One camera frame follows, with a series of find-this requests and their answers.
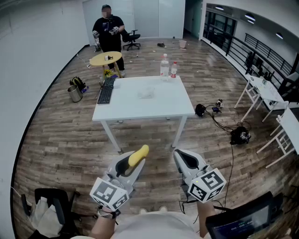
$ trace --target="computer monitor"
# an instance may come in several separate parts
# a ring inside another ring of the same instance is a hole
[[[206,218],[212,239],[246,239],[269,226],[273,195],[268,192],[238,208]]]

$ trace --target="trash can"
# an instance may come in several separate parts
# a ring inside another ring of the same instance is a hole
[[[79,88],[76,84],[71,85],[67,89],[68,93],[70,94],[70,97],[73,102],[79,102],[82,99],[82,93],[79,91]]]
[[[186,41],[184,41],[184,40],[179,40],[179,47],[180,47],[180,48],[185,48],[185,47],[186,47]]]

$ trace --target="doorway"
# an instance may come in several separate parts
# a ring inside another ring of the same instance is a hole
[[[202,0],[186,0],[184,31],[199,38]]]

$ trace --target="plastic water bottle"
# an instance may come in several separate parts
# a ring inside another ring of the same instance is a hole
[[[168,72],[169,72],[169,61],[167,58],[167,54],[164,54],[160,65],[161,80],[163,81],[168,80]]]
[[[174,62],[171,67],[171,78],[177,77],[177,71],[178,71],[178,65],[177,65],[177,62]]]

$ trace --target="yellow round table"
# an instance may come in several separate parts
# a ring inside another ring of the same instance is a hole
[[[113,59],[105,61],[105,56],[113,57]],[[98,54],[97,56],[94,56],[92,59],[89,60],[89,63],[92,66],[102,66],[103,67],[103,79],[105,79],[105,65],[113,63],[120,78],[122,78],[120,70],[118,69],[117,64],[115,64],[115,62],[118,61],[121,57],[122,57],[121,52],[108,51],[108,52]]]

